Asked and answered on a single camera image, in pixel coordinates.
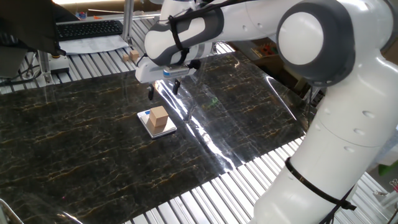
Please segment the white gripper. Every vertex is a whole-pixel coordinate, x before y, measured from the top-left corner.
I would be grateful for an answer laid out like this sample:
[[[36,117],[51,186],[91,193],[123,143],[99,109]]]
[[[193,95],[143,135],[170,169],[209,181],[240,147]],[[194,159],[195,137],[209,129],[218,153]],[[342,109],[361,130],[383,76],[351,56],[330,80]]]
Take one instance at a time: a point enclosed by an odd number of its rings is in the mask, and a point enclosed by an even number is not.
[[[170,80],[174,79],[172,92],[174,95],[178,94],[180,88],[180,80],[178,78],[187,75],[193,75],[197,70],[189,68],[187,65],[170,65],[158,66],[149,57],[141,57],[136,63],[136,79],[140,83],[152,83],[157,80]],[[148,99],[153,100],[155,88],[152,84],[148,87]]]

